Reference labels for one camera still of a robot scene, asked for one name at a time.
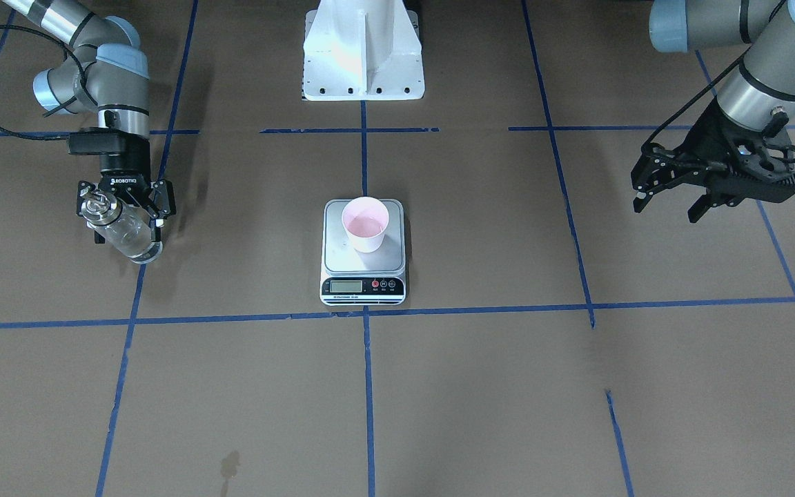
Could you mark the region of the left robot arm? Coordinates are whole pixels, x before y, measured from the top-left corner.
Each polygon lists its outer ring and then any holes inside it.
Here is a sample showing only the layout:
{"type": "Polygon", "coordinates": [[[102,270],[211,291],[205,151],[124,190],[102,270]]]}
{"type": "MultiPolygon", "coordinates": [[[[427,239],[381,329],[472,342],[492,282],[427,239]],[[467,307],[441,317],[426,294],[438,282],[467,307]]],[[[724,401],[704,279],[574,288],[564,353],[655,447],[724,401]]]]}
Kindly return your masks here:
{"type": "Polygon", "coordinates": [[[649,37],[660,52],[744,46],[698,97],[715,97],[682,144],[653,137],[631,171],[636,212],[654,195],[682,184],[703,195],[689,208],[697,222],[719,206],[751,199],[784,202],[795,195],[795,1],[656,1],[649,37]]]}

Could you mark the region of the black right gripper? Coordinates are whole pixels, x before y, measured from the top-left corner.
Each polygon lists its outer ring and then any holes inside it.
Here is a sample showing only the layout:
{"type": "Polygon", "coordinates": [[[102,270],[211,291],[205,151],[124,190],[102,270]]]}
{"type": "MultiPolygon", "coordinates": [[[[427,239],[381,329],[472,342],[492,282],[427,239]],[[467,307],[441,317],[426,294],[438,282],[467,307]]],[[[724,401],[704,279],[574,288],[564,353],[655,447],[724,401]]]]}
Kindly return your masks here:
{"type": "MultiPolygon", "coordinates": [[[[128,148],[122,155],[98,155],[101,181],[98,189],[117,196],[129,205],[149,208],[152,242],[161,242],[161,228],[176,214],[173,184],[151,178],[150,144],[144,136],[129,133],[128,148]]],[[[107,220],[105,196],[82,197],[78,214],[94,231],[94,243],[104,244],[98,228],[107,220]]]]}

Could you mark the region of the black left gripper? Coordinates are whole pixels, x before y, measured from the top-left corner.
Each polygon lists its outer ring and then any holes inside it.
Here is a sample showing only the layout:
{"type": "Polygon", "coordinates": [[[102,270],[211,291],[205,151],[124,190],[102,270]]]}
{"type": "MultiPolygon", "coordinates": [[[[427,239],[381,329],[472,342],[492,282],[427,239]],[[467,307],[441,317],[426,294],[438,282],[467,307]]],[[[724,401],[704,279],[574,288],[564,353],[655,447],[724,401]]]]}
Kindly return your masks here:
{"type": "Polygon", "coordinates": [[[654,195],[682,184],[705,189],[705,194],[688,208],[687,218],[693,224],[711,208],[745,199],[784,202],[795,195],[795,174],[783,182],[768,184],[741,172],[732,138],[743,130],[752,131],[732,122],[717,101],[711,101],[687,138],[673,150],[647,139],[631,170],[631,185],[636,192],[634,212],[642,212],[654,195]]]}

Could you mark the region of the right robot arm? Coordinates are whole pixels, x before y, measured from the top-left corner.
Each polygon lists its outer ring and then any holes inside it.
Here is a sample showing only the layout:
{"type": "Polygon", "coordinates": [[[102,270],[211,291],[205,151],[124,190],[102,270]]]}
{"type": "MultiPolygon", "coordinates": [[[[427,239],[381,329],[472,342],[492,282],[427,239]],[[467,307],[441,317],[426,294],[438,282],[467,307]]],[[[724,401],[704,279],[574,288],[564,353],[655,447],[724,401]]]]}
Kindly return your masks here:
{"type": "Polygon", "coordinates": [[[48,115],[92,113],[94,126],[66,136],[72,155],[96,155],[98,188],[141,208],[160,240],[175,212],[173,186],[151,176],[148,60],[125,19],[101,17],[76,1],[10,1],[9,6],[66,47],[60,66],[35,76],[32,91],[48,115]]]}

